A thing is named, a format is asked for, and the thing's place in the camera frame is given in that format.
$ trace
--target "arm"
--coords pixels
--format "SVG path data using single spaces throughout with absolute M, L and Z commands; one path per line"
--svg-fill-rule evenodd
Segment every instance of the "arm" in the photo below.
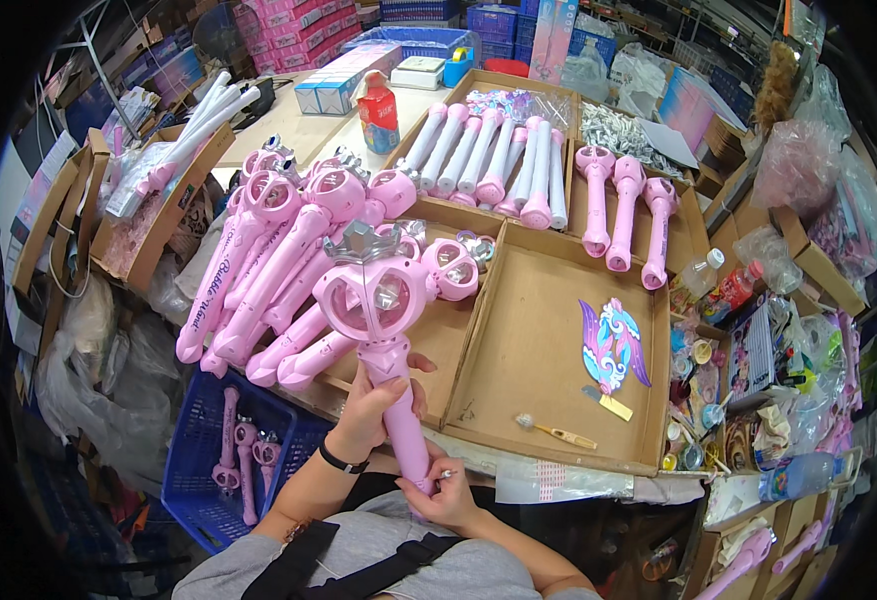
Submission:
M 465 462 L 449 458 L 444 450 L 433 443 L 429 443 L 428 448 L 432 456 L 429 478 L 438 480 L 440 492 L 430 498 L 406 479 L 395 481 L 408 499 L 408 504 L 423 517 L 448 527 L 464 538 L 486 540 L 504 547 L 522 562 L 531 575 L 535 590 L 543 598 L 566 588 L 595 590 L 589 578 L 561 554 L 506 525 L 488 510 L 475 506 L 466 479 Z M 452 476 L 439 479 L 446 470 L 451 470 Z
M 425 373 L 436 369 L 429 359 L 415 353 L 408 354 L 408 366 Z M 373 388 L 360 362 L 338 424 L 325 437 L 325 448 L 338 460 L 350 465 L 366 461 L 373 449 L 385 441 L 382 414 L 402 397 L 409 385 L 413 396 L 412 410 L 421 418 L 426 404 L 425 392 L 418 381 L 395 378 Z M 298 522 L 335 515 L 358 477 L 358 474 L 349 474 L 332 466 L 319 452 L 314 452 L 279 489 L 271 509 L 252 533 L 284 542 Z

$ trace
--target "blue plastic basket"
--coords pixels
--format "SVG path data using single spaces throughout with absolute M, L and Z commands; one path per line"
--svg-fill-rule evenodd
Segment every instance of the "blue plastic basket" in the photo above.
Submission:
M 383 21 L 447 21 L 459 13 L 458 0 L 416 2 L 415 0 L 380 0 Z
M 482 59 L 482 41 L 478 33 L 464 29 L 376 27 L 354 37 L 342 46 L 342 52 L 349 52 L 363 44 L 383 42 L 400 44 L 403 61 L 408 57 L 451 59 L 455 49 L 460 46 L 475 48 L 475 60 L 479 62 Z
M 518 12 L 500 4 L 479 4 L 468 8 L 468 29 L 479 34 L 482 42 L 511 44 L 516 39 Z
M 538 19 L 526 14 L 519 14 L 515 20 L 515 44 L 531 48 L 536 43 L 536 25 Z
M 490 41 L 481 42 L 481 49 L 484 53 L 482 64 L 488 59 L 510 59 L 515 52 L 513 44 L 496 44 Z
M 519 13 L 531 17 L 538 17 L 540 2 L 541 0 L 522 0 L 522 4 L 519 6 Z
M 532 64 L 532 46 L 515 44 L 515 59 L 526 65 Z
M 218 554 L 252 528 L 242 521 L 242 495 L 224 496 L 212 480 L 222 454 L 223 391 L 239 391 L 239 414 L 252 417 L 259 429 L 278 434 L 282 452 L 271 489 L 253 461 L 255 509 L 259 518 L 272 506 L 276 493 L 319 447 L 332 423 L 308 413 L 271 391 L 254 386 L 229 369 L 222 379 L 196 369 L 182 400 L 178 423 L 168 448 L 162 504 L 198 544 Z
M 613 37 L 602 37 L 585 30 L 573 29 L 572 38 L 568 43 L 569 56 L 576 57 L 582 54 L 582 49 L 586 47 L 586 40 L 589 39 L 595 41 L 595 49 L 599 51 L 599 55 L 604 59 L 605 66 L 611 67 L 615 57 L 615 39 Z

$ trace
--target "brown fur item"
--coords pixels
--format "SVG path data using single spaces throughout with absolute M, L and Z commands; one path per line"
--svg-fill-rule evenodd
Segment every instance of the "brown fur item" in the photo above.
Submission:
M 799 63 L 792 48 L 780 41 L 772 42 L 762 88 L 755 97 L 752 112 L 752 119 L 760 133 L 768 136 L 772 126 L 785 118 L 795 95 L 792 80 L 798 70 Z

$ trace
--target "black wristband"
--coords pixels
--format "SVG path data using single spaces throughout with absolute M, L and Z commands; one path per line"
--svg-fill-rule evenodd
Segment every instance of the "black wristband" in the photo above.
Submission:
M 318 453 L 321 454 L 321 457 L 325 459 L 325 462 L 335 467 L 340 471 L 344 471 L 347 474 L 358 475 L 361 472 L 366 470 L 366 467 L 369 466 L 369 461 L 359 462 L 358 464 L 349 464 L 346 461 L 342 461 L 337 459 L 332 455 L 331 452 L 328 451 L 328 448 L 325 447 L 325 440 L 321 441 L 321 445 L 318 447 Z

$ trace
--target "gray shirt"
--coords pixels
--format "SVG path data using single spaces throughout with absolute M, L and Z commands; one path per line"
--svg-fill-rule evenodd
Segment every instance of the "gray shirt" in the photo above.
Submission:
M 435 523 L 413 518 L 401 491 L 373 498 L 358 510 L 341 512 L 325 519 L 340 527 L 308 585 L 321 586 L 329 578 L 340 578 L 374 565 L 396 553 L 408 540 L 420 541 L 425 534 L 455 534 Z M 282 544 L 265 535 L 248 534 L 197 566 L 178 582 L 173 600 L 241 598 L 243 592 L 279 554 Z M 452 546 L 427 566 L 408 575 L 386 590 L 399 600 L 430 598 L 541 600 L 532 576 L 522 562 L 497 543 L 467 539 Z M 594 590 L 569 587 L 549 596 L 550 600 L 602 600 Z

